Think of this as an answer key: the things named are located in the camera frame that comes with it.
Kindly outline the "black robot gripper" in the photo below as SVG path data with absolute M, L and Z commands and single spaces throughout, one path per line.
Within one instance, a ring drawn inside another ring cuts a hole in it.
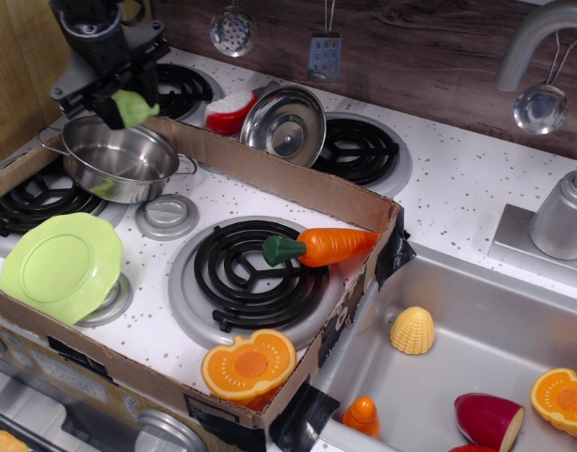
M 71 48 L 67 68 L 50 90 L 64 116 L 86 110 L 120 130 L 125 124 L 117 91 L 135 92 L 150 107 L 157 103 L 157 60 L 169 51 L 163 23 L 148 22 L 144 8 L 131 19 L 120 8 L 55 8 L 53 13 Z

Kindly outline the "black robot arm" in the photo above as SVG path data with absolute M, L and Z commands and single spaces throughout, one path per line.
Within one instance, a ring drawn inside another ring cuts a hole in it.
M 50 90 L 68 118 L 83 109 L 113 130 L 133 128 L 160 112 L 157 61 L 169 52 L 165 26 L 145 19 L 138 3 L 130 19 L 119 1 L 52 1 L 71 48 L 66 70 Z

